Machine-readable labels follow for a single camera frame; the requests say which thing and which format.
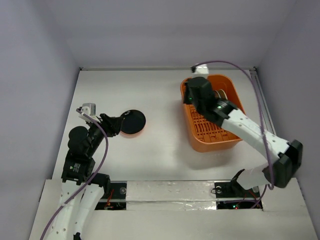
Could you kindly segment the orange red plate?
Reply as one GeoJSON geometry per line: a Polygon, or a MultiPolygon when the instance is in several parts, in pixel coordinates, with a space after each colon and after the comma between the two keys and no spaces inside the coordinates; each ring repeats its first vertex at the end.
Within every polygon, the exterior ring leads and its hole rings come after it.
{"type": "Polygon", "coordinates": [[[134,134],[127,134],[123,131],[120,132],[120,135],[126,139],[132,139],[132,138],[136,138],[139,137],[140,135],[142,135],[145,132],[144,129],[140,130],[139,132],[136,132],[134,134]]]}

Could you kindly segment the blue floral patterned plate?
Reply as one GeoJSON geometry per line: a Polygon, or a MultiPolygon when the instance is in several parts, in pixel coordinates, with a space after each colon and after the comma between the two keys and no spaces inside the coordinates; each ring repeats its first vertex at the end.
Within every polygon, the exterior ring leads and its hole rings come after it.
{"type": "Polygon", "coordinates": [[[214,95],[217,99],[221,98],[221,95],[219,94],[219,92],[217,90],[214,90],[214,95]]]}

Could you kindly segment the black plate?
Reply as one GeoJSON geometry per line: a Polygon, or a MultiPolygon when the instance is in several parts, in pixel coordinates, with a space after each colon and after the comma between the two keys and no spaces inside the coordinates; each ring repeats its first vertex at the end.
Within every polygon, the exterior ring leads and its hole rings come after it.
{"type": "Polygon", "coordinates": [[[125,111],[121,117],[123,117],[121,132],[126,135],[135,135],[142,131],[146,125],[145,115],[136,109],[125,111]]]}

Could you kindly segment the pale green rimmed plate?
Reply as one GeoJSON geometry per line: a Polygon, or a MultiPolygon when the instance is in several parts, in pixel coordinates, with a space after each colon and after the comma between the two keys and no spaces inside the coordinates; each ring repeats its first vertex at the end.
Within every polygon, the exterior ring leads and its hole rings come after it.
{"type": "Polygon", "coordinates": [[[228,99],[226,92],[223,89],[219,89],[218,93],[222,99],[228,99]]]}

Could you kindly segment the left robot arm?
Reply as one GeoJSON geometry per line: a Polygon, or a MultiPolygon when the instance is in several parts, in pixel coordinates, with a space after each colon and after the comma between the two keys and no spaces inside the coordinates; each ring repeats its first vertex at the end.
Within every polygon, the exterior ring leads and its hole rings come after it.
{"type": "Polygon", "coordinates": [[[117,136],[124,118],[80,113],[89,128],[74,127],[61,174],[58,208],[46,224],[42,240],[81,240],[101,198],[112,194],[110,176],[99,173],[93,155],[102,141],[117,136]]]}

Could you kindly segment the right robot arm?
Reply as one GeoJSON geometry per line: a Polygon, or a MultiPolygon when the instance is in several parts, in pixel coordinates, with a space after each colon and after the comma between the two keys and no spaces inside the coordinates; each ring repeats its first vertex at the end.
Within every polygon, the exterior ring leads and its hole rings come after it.
{"type": "Polygon", "coordinates": [[[208,79],[197,76],[185,83],[183,102],[192,105],[205,120],[241,138],[265,157],[267,163],[252,169],[241,169],[230,180],[228,189],[242,196],[262,185],[284,189],[302,164],[303,144],[289,142],[247,117],[233,102],[215,97],[208,79]]]}

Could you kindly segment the orange plastic dish rack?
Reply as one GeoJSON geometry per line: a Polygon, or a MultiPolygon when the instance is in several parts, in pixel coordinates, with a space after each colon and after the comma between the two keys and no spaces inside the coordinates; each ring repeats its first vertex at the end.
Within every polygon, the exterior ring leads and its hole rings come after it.
{"type": "MultiPolygon", "coordinates": [[[[220,93],[221,90],[223,90],[223,93],[228,100],[233,102],[242,112],[245,111],[230,78],[222,74],[210,74],[207,79],[211,83],[214,91],[220,93]]],[[[227,150],[233,148],[242,141],[242,139],[235,134],[205,120],[202,115],[197,113],[193,105],[183,104],[182,109],[189,142],[195,151],[206,153],[227,150]]]]}

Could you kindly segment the silver foil tape strip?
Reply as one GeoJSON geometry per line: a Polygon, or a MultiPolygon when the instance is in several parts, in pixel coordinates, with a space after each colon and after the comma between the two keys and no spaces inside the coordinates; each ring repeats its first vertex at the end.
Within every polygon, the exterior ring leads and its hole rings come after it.
{"type": "Polygon", "coordinates": [[[214,181],[129,181],[126,187],[128,211],[216,210],[211,190],[214,181]]]}

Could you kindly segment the aluminium side rail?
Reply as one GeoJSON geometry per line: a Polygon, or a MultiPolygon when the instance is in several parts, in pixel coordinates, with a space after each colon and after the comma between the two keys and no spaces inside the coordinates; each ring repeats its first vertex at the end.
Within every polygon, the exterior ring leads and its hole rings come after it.
{"type": "Polygon", "coordinates": [[[253,81],[254,88],[257,92],[257,97],[260,102],[260,108],[261,108],[260,111],[261,111],[262,117],[264,119],[264,126],[269,132],[271,132],[274,135],[277,135],[272,118],[271,118],[271,115],[270,115],[270,111],[267,106],[267,102],[266,102],[266,99],[265,99],[265,96],[264,96],[264,93],[263,93],[263,90],[261,87],[261,83],[259,80],[257,69],[255,67],[253,67],[249,70],[249,73],[250,73],[250,77],[253,81]]]}

